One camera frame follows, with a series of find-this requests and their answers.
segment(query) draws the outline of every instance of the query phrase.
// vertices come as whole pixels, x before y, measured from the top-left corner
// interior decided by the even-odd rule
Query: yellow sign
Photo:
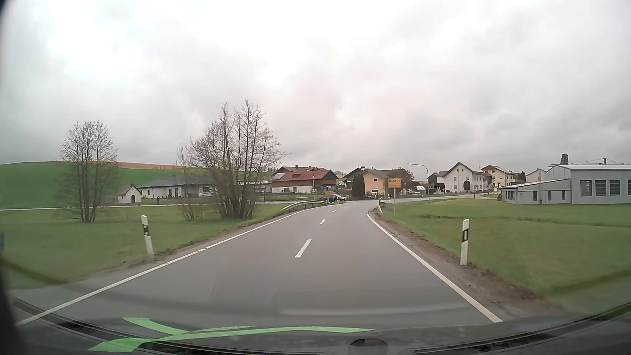
[[[401,188],[401,179],[388,179],[388,188],[389,189],[400,189]]]

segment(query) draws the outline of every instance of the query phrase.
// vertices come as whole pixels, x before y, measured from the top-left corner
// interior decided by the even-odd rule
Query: asphalt road
[[[376,204],[372,200],[312,208],[243,235],[248,229],[240,230],[232,234],[236,238],[183,251],[168,260],[214,245],[56,313],[93,323],[145,317],[189,329],[491,323],[371,221],[367,212]],[[49,309],[167,261],[14,295]]]

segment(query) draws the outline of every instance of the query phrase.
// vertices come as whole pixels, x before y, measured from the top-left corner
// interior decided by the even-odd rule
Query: cloudy sky
[[[248,98],[287,165],[631,164],[629,14],[625,0],[10,1],[0,163],[57,159],[94,119],[120,160],[174,163],[223,101]]]

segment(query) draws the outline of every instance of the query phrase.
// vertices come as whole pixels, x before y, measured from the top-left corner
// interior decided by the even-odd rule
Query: windshield
[[[629,6],[8,1],[12,323],[83,332],[69,351],[337,353],[619,310]]]

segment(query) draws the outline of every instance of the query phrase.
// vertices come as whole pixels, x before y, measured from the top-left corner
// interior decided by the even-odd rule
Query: brown field
[[[126,169],[181,169],[182,166],[172,164],[150,164],[150,163],[132,163],[120,162],[119,165]]]

